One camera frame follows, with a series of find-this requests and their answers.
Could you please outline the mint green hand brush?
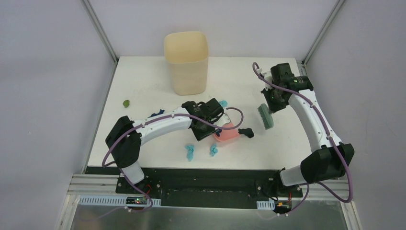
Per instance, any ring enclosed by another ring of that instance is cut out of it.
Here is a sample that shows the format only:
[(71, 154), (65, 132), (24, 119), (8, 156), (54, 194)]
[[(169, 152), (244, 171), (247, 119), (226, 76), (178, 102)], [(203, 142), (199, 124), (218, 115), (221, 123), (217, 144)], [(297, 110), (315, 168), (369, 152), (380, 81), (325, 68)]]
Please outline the mint green hand brush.
[(265, 103), (262, 103), (259, 107), (258, 107), (258, 112), (259, 115), (261, 116), (261, 119), (263, 121), (264, 124), (264, 128), (266, 130), (271, 129), (274, 127), (274, 121), (273, 118), (271, 116), (271, 113), (267, 107), (267, 105)]

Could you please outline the pink plastic dustpan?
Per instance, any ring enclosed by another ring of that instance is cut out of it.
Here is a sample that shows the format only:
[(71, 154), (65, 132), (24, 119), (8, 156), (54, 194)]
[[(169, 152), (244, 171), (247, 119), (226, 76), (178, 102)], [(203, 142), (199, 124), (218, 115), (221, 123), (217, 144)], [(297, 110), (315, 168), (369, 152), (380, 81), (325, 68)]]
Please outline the pink plastic dustpan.
[(228, 142), (237, 139), (240, 136), (238, 129), (220, 129), (213, 134), (213, 138), (217, 142)]

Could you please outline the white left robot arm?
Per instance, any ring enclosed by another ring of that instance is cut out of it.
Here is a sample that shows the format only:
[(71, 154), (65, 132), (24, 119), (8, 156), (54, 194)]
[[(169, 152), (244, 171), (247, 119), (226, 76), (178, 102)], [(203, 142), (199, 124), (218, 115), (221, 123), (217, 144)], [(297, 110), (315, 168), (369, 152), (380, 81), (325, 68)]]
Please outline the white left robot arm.
[(120, 117), (105, 139), (114, 163), (129, 179), (128, 188), (135, 194), (145, 190), (145, 175), (138, 162), (140, 148), (147, 142), (170, 132), (190, 129), (200, 141), (231, 122), (225, 109), (215, 99), (208, 102), (187, 101), (176, 109), (132, 121)]

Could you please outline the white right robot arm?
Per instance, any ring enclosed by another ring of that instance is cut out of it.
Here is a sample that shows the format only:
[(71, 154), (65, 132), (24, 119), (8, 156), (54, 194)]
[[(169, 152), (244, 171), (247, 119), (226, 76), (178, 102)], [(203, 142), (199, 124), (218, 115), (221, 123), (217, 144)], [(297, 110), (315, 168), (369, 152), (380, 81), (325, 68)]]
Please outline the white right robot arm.
[(261, 91), (268, 105), (268, 114), (290, 106), (298, 116), (307, 135), (311, 154), (298, 166), (282, 170), (272, 182), (272, 191), (284, 196), (291, 186), (313, 184), (342, 177), (354, 156), (354, 148), (345, 144), (333, 131), (319, 108), (314, 87), (307, 76), (295, 76), (289, 63), (277, 64), (262, 72), (257, 64), (253, 69), (265, 82)]

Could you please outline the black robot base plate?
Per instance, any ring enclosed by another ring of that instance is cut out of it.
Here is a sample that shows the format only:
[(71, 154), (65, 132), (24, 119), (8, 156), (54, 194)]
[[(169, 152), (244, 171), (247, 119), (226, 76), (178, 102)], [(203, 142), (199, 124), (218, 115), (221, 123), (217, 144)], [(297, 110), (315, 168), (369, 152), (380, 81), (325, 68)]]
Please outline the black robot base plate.
[(147, 194), (163, 207), (257, 209), (267, 201), (300, 201), (322, 198), (319, 185), (309, 188), (290, 186), (282, 188), (273, 180), (277, 170), (227, 169), (169, 169), (143, 168), (144, 179), (131, 186), (119, 169), (88, 167), (85, 174), (115, 175), (113, 191), (117, 194), (141, 197)]

